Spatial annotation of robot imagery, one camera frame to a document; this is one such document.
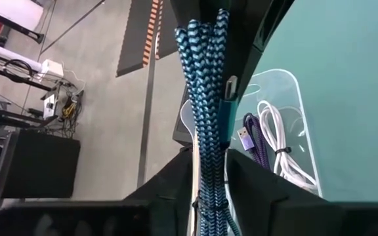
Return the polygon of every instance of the white device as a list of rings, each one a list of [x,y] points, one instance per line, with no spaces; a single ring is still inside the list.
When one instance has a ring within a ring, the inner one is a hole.
[[[0,16],[30,30],[36,30],[43,7],[30,0],[0,0]]]
[[[64,78],[64,67],[58,62],[46,59],[42,63],[42,70],[39,75],[34,77],[38,82],[45,84],[45,81],[60,80]]]
[[[50,95],[43,101],[43,118],[46,119],[55,115],[56,97],[55,94]]]

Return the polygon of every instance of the usb connector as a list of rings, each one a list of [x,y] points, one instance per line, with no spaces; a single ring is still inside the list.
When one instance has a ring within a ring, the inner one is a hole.
[[[237,130],[237,133],[239,135],[239,138],[240,138],[240,141],[241,141],[241,144],[243,146],[243,149],[245,151],[255,147],[255,145],[253,144],[253,140],[252,140],[252,137],[250,137],[249,133],[247,132],[247,129],[245,127]]]

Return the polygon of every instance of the braided cable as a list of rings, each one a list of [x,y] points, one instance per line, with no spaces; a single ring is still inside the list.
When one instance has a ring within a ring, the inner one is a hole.
[[[252,113],[247,113],[243,117],[243,126],[250,135],[254,148],[249,149],[253,159],[266,170],[270,170],[268,154],[266,152],[266,140],[261,130],[261,124]]]
[[[227,147],[221,144],[219,136],[218,113],[228,18],[229,13],[221,9],[214,27],[191,20],[187,31],[178,28],[175,32],[198,135],[199,233],[202,236],[227,235],[227,223],[234,235],[240,235],[228,209],[224,187]]]

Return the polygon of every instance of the black speaker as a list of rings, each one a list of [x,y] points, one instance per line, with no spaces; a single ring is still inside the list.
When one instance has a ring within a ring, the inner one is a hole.
[[[21,130],[2,198],[67,198],[74,190],[77,140]]]

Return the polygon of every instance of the coiled white cable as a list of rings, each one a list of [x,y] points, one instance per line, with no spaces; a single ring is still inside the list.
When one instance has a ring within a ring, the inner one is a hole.
[[[285,140],[284,124],[278,109],[266,100],[263,100],[257,104],[257,113],[259,114],[259,122],[261,124],[263,136],[265,137],[269,146],[274,151],[286,148],[287,144]],[[268,123],[269,114],[271,114],[272,120],[274,121],[276,137],[272,133]],[[317,189],[315,179],[303,171],[287,152],[283,151],[276,154],[274,173],[309,191],[312,189]]]
[[[228,200],[228,208],[230,209],[231,217],[233,218],[236,225],[239,226],[238,221],[237,221],[237,216],[236,216],[236,209],[234,208],[233,200],[231,198],[230,186],[228,185],[227,161],[228,161],[228,156],[227,156],[227,152],[226,152],[226,160],[225,160],[225,164],[224,164],[224,166],[225,166],[225,168],[224,168],[224,181],[226,182],[226,197],[227,197],[227,200]],[[234,235],[234,233],[231,230],[231,227],[229,225],[227,225],[227,234],[228,234],[228,236]]]

